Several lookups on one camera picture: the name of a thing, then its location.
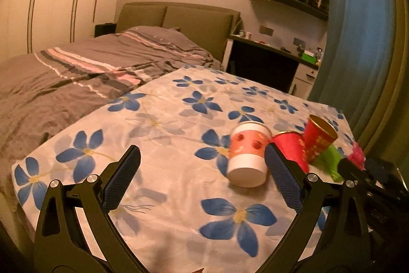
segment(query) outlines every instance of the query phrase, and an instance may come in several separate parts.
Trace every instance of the desk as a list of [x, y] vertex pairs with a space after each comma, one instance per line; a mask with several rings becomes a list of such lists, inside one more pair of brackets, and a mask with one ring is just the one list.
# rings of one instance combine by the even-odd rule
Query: desk
[[318, 66], [280, 49], [230, 35], [223, 58], [227, 73], [306, 99]]

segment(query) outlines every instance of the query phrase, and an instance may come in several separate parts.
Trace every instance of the gray headboard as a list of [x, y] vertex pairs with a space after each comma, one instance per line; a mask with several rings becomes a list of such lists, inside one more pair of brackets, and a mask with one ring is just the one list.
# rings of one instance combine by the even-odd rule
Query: gray headboard
[[116, 32], [135, 26], [180, 28], [198, 46], [222, 61], [226, 41], [240, 23], [240, 12], [215, 6], [172, 3], [126, 3], [117, 22]]

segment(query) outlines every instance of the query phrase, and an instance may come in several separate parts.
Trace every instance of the gold cup rim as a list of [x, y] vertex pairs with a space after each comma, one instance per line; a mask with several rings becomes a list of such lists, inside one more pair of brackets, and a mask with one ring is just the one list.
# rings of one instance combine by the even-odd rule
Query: gold cup rim
[[303, 135], [302, 133], [297, 132], [297, 131], [281, 131], [281, 132], [278, 132], [275, 135], [273, 135], [273, 138], [278, 136], [278, 135], [283, 135], [284, 133], [296, 133], [296, 134], [301, 135], [301, 136]]
[[317, 115], [309, 115], [308, 118], [316, 127], [320, 128], [326, 135], [334, 139], [334, 141], [338, 139], [338, 133], [332, 124]]

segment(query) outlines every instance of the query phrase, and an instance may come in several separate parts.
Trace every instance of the wall socket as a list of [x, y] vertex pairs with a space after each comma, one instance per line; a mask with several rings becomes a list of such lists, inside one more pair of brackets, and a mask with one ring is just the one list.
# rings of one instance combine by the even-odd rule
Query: wall socket
[[260, 34], [268, 35], [268, 36], [273, 36], [274, 30], [265, 26], [260, 26], [259, 30]]
[[295, 46], [301, 46], [303, 49], [305, 49], [305, 41], [303, 41], [302, 39], [297, 39], [296, 37], [294, 37], [294, 41], [292, 42], [292, 44], [294, 44]]

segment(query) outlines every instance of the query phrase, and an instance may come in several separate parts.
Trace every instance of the striped bedding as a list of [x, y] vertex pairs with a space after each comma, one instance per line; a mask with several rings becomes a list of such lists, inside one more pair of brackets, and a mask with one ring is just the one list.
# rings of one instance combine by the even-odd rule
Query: striped bedding
[[220, 62], [174, 29], [139, 26], [0, 64], [0, 185], [11, 166], [99, 107], [186, 65]]

